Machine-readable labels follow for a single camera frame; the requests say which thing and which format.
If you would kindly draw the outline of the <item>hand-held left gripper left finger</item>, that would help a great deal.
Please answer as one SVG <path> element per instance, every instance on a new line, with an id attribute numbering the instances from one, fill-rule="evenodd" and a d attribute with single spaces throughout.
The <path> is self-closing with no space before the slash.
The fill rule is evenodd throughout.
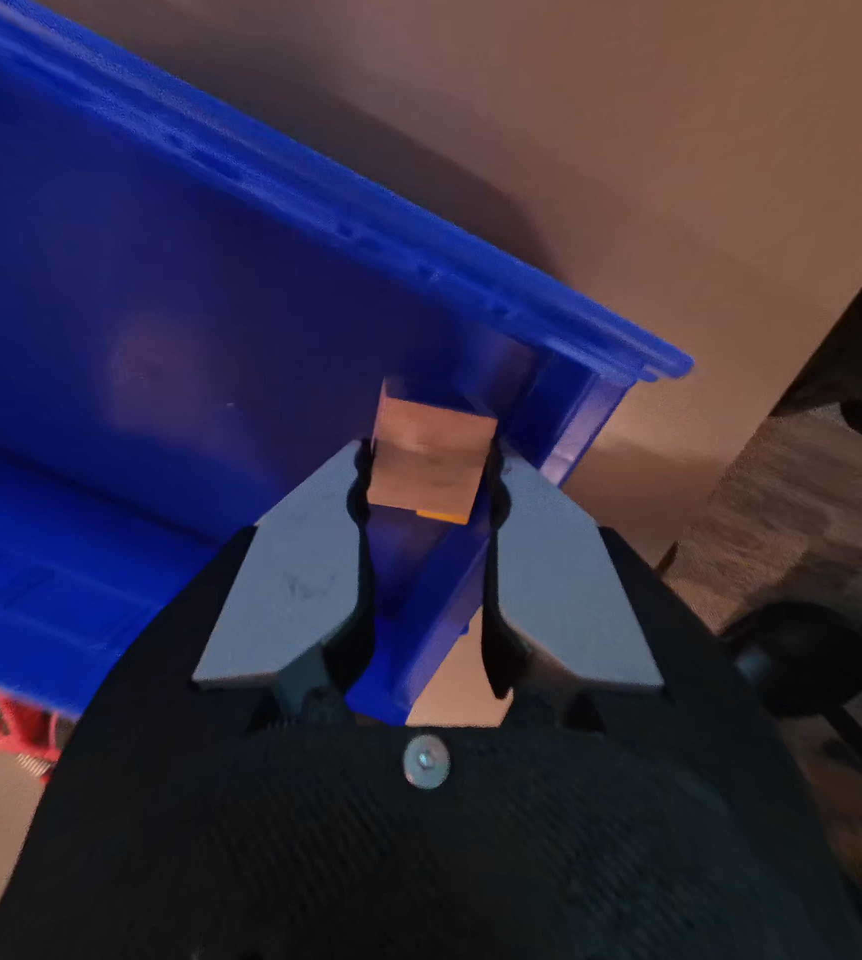
<path id="1" fill-rule="evenodd" d="M 193 673 L 202 689 L 348 693 L 376 648 L 373 450 L 342 447 L 255 525 Z"/>

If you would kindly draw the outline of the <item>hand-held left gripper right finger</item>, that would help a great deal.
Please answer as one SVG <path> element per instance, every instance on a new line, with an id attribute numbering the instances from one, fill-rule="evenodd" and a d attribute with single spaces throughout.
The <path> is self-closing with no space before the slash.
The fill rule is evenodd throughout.
<path id="1" fill-rule="evenodd" d="M 483 480 L 482 659 L 494 696 L 661 691 L 664 678 L 597 522 L 504 443 L 492 445 Z"/>

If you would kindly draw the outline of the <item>wooden cube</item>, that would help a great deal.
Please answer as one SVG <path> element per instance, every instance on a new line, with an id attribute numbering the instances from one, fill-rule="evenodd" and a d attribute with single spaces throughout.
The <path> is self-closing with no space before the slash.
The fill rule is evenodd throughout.
<path id="1" fill-rule="evenodd" d="M 469 524 L 498 416 L 447 384 L 386 376 L 371 434 L 371 506 Z"/>

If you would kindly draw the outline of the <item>blue plastic bin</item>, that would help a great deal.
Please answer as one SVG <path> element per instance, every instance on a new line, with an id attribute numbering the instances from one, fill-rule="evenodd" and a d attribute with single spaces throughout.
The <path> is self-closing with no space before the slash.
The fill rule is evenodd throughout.
<path id="1" fill-rule="evenodd" d="M 78 717 L 385 378 L 562 484 L 693 360 L 35 2 L 0 2 L 0 692 Z"/>

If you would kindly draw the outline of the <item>red handled pliers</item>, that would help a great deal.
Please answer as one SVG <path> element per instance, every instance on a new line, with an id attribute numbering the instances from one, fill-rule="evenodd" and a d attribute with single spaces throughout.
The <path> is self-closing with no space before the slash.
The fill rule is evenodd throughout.
<path id="1" fill-rule="evenodd" d="M 0 754 L 14 759 L 42 785 L 50 781 L 73 726 L 52 710 L 0 692 Z"/>

